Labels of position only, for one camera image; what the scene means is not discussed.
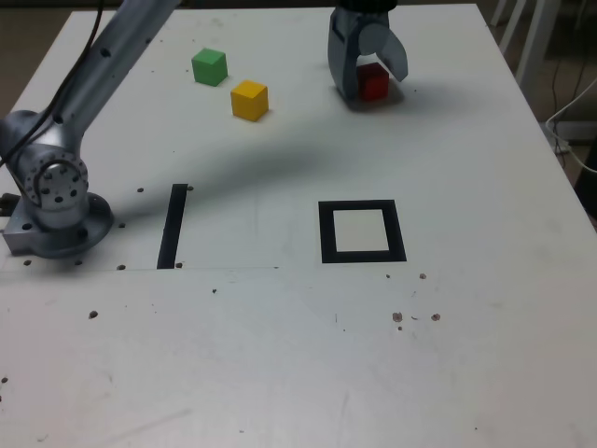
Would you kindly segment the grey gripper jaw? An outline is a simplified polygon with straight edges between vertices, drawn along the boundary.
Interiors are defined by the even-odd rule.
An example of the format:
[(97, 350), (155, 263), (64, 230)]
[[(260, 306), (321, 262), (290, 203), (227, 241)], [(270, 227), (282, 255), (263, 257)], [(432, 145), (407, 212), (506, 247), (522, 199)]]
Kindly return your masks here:
[(359, 34), (358, 47), (361, 56), (375, 54), (398, 82), (408, 76), (407, 52), (387, 25), (367, 24)]

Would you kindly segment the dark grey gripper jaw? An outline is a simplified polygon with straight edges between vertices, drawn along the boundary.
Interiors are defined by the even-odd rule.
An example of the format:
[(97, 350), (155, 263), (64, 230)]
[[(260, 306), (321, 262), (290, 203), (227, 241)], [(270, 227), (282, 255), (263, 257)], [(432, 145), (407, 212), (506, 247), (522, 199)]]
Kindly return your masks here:
[(351, 10), (334, 10), (330, 16), (327, 60), (334, 83), (345, 100), (358, 96), (357, 59), (360, 56), (360, 13)]

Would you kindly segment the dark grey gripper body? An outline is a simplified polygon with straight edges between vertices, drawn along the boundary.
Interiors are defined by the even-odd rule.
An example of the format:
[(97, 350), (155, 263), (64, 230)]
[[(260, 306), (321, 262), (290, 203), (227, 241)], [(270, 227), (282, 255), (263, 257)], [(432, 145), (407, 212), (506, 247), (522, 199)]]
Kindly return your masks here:
[(356, 12), (342, 7), (338, 7), (335, 10), (336, 30), (352, 30), (356, 26), (365, 26), (370, 23), (377, 23), (389, 27), (388, 13)]

